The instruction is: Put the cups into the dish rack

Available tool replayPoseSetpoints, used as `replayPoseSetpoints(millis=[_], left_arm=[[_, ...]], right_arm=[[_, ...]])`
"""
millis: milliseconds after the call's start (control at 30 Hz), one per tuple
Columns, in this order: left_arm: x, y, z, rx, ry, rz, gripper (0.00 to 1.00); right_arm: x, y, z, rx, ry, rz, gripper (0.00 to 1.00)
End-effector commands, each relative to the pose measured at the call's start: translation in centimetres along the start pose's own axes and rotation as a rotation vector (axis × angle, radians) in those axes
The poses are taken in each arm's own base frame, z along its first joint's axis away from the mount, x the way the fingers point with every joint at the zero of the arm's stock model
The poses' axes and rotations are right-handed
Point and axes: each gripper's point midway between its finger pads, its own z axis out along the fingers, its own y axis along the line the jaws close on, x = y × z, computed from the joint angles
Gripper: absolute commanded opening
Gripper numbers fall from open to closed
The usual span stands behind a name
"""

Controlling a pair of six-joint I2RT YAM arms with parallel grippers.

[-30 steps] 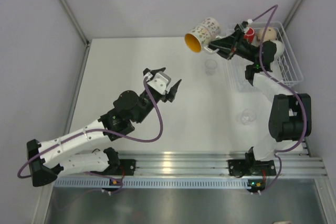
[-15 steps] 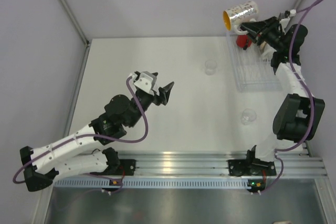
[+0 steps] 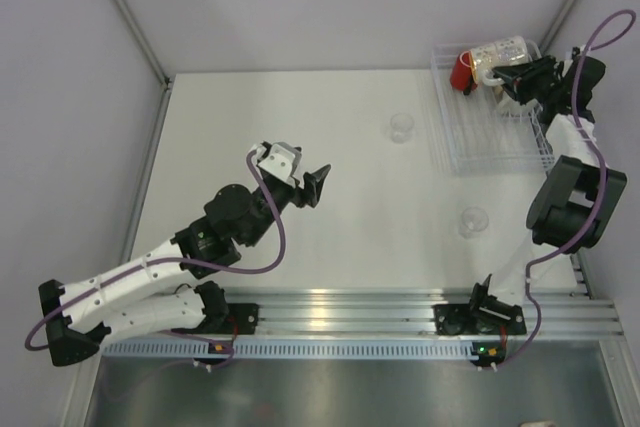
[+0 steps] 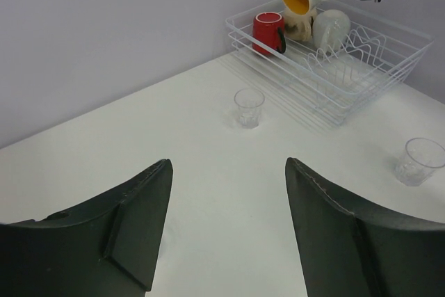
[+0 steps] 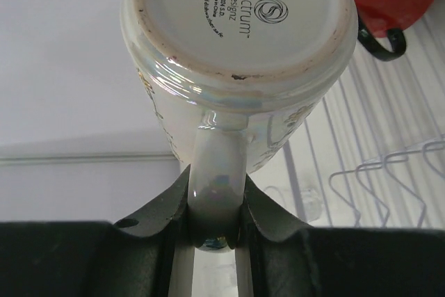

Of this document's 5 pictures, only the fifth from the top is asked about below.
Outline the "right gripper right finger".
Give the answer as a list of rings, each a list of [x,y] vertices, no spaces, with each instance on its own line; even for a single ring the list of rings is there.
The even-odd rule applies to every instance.
[[[313,227],[245,181],[240,296],[443,296],[444,232]]]

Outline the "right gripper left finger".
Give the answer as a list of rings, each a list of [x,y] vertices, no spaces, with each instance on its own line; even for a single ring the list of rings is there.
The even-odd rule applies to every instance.
[[[190,296],[188,177],[116,223],[2,223],[1,295]]]

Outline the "floral mug orange inside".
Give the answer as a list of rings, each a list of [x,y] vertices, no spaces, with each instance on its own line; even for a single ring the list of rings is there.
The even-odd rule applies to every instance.
[[[248,174],[277,154],[353,54],[354,0],[123,0],[120,19],[189,169],[193,245],[235,248]]]

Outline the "clear glass cup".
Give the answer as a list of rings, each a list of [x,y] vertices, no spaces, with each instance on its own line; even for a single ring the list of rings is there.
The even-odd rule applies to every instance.
[[[323,212],[323,201],[315,188],[302,188],[300,190],[302,208],[307,222],[318,220]]]

